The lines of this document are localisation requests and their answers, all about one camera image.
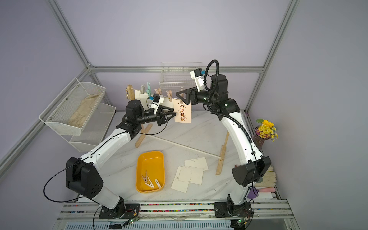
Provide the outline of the white mesh two-tier shelf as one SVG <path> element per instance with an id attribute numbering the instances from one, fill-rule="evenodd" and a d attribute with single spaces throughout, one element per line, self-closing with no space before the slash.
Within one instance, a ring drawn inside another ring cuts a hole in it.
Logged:
<path id="1" fill-rule="evenodd" d="M 77 151 L 91 151 L 103 141 L 116 112 L 104 97 L 104 87 L 74 78 L 39 120 Z"/>

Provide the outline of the pink chinese text postcard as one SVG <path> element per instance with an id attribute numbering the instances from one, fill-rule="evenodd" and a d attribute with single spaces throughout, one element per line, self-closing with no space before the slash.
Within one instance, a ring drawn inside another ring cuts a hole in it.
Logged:
<path id="1" fill-rule="evenodd" d="M 176 98 L 173 98 L 172 102 L 174 111 L 176 112 L 174 121 L 177 123 L 190 124 L 192 115 L 191 102 L 189 102 L 189 104 L 185 104 L 183 101 Z"/>

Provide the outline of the yellow plastic tray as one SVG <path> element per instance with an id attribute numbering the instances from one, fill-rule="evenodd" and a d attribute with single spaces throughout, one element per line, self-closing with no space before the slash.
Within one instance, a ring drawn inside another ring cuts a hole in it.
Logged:
<path id="1" fill-rule="evenodd" d="M 150 188 L 144 184 L 142 179 L 142 174 L 145 174 L 145 171 L 148 172 L 148 177 L 154 184 L 154 188 Z M 161 188 L 159 189 L 155 183 L 155 179 L 161 184 Z M 160 151 L 151 151 L 141 154 L 137 160 L 136 167 L 136 190 L 140 193 L 152 193 L 158 192 L 164 188 L 165 185 L 165 164 L 164 164 L 164 155 Z"/>

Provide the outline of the beige cloth in shelf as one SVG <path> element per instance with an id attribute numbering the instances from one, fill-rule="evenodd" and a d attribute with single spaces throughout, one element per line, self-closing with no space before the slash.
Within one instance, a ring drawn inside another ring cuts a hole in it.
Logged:
<path id="1" fill-rule="evenodd" d="M 84 98 L 77 110 L 72 114 L 68 120 L 68 125 L 73 127 L 82 128 L 84 123 L 87 121 L 90 113 L 92 112 L 94 106 L 97 104 L 97 100 L 100 98 L 102 93 L 90 94 Z"/>

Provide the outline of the green postcard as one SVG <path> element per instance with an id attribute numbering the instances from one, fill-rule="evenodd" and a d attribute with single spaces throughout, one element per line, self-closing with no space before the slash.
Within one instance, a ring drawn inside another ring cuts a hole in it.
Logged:
<path id="1" fill-rule="evenodd" d="M 192 166 L 182 166 L 179 173 L 179 181 L 202 185 L 204 170 Z"/>

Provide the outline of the vase with yellow flowers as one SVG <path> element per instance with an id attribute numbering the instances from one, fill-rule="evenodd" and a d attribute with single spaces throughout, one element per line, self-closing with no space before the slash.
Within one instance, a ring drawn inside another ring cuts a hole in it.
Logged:
<path id="1" fill-rule="evenodd" d="M 278 139 L 277 128 L 274 123 L 266 119 L 257 119 L 258 126 L 255 128 L 255 135 L 252 137 L 258 149 L 262 149 L 263 144 L 267 140 L 274 142 Z"/>

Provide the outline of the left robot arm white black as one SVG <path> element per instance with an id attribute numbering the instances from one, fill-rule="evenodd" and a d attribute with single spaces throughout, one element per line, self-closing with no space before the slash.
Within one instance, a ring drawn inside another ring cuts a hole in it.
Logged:
<path id="1" fill-rule="evenodd" d="M 150 106 L 144 109 L 140 100 L 129 101 L 122 122 L 110 136 L 88 153 L 66 162 L 66 188 L 100 204 L 114 219 L 125 215 L 125 201 L 104 184 L 99 171 L 122 146 L 141 133 L 143 124 L 156 122 L 160 126 L 176 115 L 173 108 L 159 102 L 152 102 Z"/>

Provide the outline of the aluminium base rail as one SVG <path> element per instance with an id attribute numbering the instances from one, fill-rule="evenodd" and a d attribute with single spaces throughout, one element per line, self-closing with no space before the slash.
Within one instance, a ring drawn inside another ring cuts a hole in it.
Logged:
<path id="1" fill-rule="evenodd" d="M 298 230 L 286 200 L 251 200 L 232 216 L 223 200 L 127 202 L 122 218 L 96 203 L 66 203 L 55 230 Z"/>

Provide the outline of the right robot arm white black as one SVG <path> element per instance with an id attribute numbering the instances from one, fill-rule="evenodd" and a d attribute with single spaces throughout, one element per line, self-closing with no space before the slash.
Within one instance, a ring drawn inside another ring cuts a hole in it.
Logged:
<path id="1" fill-rule="evenodd" d="M 228 80 L 220 74 L 219 62 L 214 59 L 206 67 L 192 71 L 196 86 L 176 93 L 185 104 L 203 104 L 225 126 L 238 152 L 240 165 L 232 169 L 237 186 L 228 194 L 227 213 L 232 217 L 252 216 L 252 205 L 247 201 L 250 192 L 256 192 L 255 184 L 271 166 L 269 157 L 263 156 L 245 125 L 245 117 L 237 102 L 229 97 Z"/>

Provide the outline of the white clothespin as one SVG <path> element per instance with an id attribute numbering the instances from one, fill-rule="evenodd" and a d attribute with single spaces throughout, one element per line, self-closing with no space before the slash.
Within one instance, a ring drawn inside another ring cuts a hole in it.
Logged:
<path id="1" fill-rule="evenodd" d="M 152 183 L 152 181 L 150 180 L 150 178 L 148 176 L 146 176 L 146 177 L 142 176 L 142 179 L 143 179 L 145 185 L 147 185 L 150 188 L 154 188 L 154 184 Z"/>
<path id="2" fill-rule="evenodd" d="M 158 179 L 155 179 L 155 183 L 156 183 L 156 185 L 157 185 L 157 187 L 160 189 L 162 186 L 161 186 L 161 184 L 160 184 L 160 182 L 158 181 Z"/>

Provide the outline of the green clothespin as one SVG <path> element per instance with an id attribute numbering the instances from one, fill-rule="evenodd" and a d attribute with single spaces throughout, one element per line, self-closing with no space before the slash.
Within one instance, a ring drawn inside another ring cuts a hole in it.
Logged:
<path id="1" fill-rule="evenodd" d="M 148 95 L 148 98 L 151 98 L 151 87 L 150 87 L 150 82 L 147 82 L 147 89 L 146 89 L 146 93 Z"/>

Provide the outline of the pink clothespin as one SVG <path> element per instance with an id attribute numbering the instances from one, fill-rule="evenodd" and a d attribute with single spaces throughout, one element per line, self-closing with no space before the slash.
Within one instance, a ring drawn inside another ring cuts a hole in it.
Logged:
<path id="1" fill-rule="evenodd" d="M 181 88 L 180 88 L 180 91 L 183 91 L 183 90 L 184 90 L 184 88 L 183 88 L 183 87 L 181 87 Z M 183 94 L 183 93 L 180 93 L 179 95 L 180 95 L 182 98 L 183 98 L 183 96 L 184 96 L 184 94 Z M 180 104 L 184 104 L 183 100 L 181 100 L 181 99 L 180 99 Z"/>
<path id="2" fill-rule="evenodd" d="M 167 93 L 167 97 L 168 97 L 168 99 L 169 99 L 169 101 L 170 102 L 172 102 L 173 100 L 173 96 L 172 96 L 172 91 L 171 90 L 168 90 L 168 91 L 166 91 L 166 93 Z"/>
<path id="3" fill-rule="evenodd" d="M 141 176 L 142 176 L 142 179 L 143 179 L 144 183 L 150 184 L 147 170 L 145 171 L 145 174 L 142 174 Z"/>
<path id="4" fill-rule="evenodd" d="M 154 89 L 156 94 L 162 95 L 161 88 Z"/>

